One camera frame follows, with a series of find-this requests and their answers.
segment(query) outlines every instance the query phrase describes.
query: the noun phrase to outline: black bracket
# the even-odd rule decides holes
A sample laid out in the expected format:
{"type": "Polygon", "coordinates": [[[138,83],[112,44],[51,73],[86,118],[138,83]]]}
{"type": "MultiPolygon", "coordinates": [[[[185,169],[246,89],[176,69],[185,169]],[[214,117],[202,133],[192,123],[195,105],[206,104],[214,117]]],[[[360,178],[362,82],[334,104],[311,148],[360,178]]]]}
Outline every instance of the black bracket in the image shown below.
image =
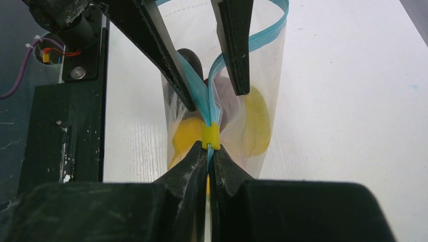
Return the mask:
{"type": "Polygon", "coordinates": [[[96,79],[35,88],[18,195],[44,183],[102,181],[108,36],[102,28],[100,55],[91,57],[96,79]]]}
{"type": "Polygon", "coordinates": [[[81,50],[80,55],[64,58],[62,74],[64,82],[87,81],[98,78],[102,14],[95,6],[89,6],[79,18],[81,19],[78,25],[69,31],[62,31],[60,37],[70,40],[73,38],[73,32],[79,32],[79,37],[88,36],[90,38],[92,34],[94,39],[91,45],[81,50]],[[93,33],[84,35],[82,34],[84,31],[93,31],[93,33]]]}
{"type": "Polygon", "coordinates": [[[155,0],[91,0],[166,77],[189,111],[193,95],[155,0]]]}
{"type": "Polygon", "coordinates": [[[209,165],[212,242],[395,241],[362,185],[253,179],[223,147],[209,165]]]}
{"type": "Polygon", "coordinates": [[[249,32],[253,0],[211,0],[217,36],[235,94],[250,92],[249,32]]]}
{"type": "Polygon", "coordinates": [[[152,184],[38,186],[11,205],[6,241],[202,242],[206,160],[198,141],[152,184]]]}
{"type": "Polygon", "coordinates": [[[22,0],[43,29],[56,33],[66,28],[88,6],[87,0],[22,0]]]}

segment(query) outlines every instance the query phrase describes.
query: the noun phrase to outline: white surface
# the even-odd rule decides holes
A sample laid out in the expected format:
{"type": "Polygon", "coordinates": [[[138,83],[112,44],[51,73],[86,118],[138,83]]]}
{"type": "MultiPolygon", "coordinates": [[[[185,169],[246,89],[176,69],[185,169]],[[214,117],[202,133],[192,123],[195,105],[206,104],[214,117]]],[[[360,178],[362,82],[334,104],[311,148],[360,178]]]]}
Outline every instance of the white surface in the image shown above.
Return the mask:
{"type": "MultiPolygon", "coordinates": [[[[104,179],[166,171],[155,67],[111,26],[104,179]]],[[[428,241],[428,48],[399,0],[294,0],[261,177],[358,182],[398,241],[428,241]]]]}

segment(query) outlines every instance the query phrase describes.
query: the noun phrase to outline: plastic bag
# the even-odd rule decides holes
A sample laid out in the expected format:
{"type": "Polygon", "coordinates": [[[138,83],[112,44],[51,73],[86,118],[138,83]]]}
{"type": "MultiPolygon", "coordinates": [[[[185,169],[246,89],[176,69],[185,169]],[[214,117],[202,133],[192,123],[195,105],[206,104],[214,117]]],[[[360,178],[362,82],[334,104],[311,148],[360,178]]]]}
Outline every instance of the plastic bag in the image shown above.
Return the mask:
{"type": "MultiPolygon", "coordinates": [[[[201,100],[197,98],[201,107],[197,112],[189,112],[162,77],[168,169],[182,160],[197,140],[201,140],[204,123],[214,121],[220,126],[221,144],[233,161],[253,177],[258,177],[275,118],[288,0],[254,0],[249,39],[251,87],[245,96],[235,96],[229,80],[210,0],[171,0],[157,4],[175,49],[191,50],[201,63],[201,70],[192,69],[193,82],[197,79],[200,82],[192,84],[192,92],[194,95],[198,92],[198,97],[203,96],[201,100]]],[[[184,60],[186,57],[186,53],[180,56],[189,79],[190,72],[186,68],[191,67],[184,60]]]]}

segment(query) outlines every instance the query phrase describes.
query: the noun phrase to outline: purple wire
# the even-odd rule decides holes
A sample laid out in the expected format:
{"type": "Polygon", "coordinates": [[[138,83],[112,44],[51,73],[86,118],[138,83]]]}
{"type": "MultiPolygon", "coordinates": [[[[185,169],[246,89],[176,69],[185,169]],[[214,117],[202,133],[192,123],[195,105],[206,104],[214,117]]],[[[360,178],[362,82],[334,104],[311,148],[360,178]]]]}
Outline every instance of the purple wire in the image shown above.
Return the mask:
{"type": "MultiPolygon", "coordinates": [[[[50,38],[41,38],[41,40],[43,40],[43,41],[49,41],[52,44],[56,45],[59,49],[64,49],[64,47],[62,45],[60,45],[58,42],[56,42],[53,39],[50,39],[50,38]]],[[[30,45],[32,47],[35,47],[38,43],[41,42],[41,40],[40,39],[35,39],[30,45]]],[[[16,78],[15,84],[13,85],[13,87],[7,93],[5,93],[3,95],[0,95],[0,100],[6,99],[6,98],[12,96],[18,90],[19,85],[22,82],[22,78],[24,77],[25,68],[27,67],[28,59],[30,59],[30,55],[31,55],[32,51],[33,51],[33,48],[29,47],[28,50],[27,50],[27,53],[25,53],[25,57],[24,57],[24,60],[22,61],[21,68],[19,69],[18,77],[16,78]]]]}

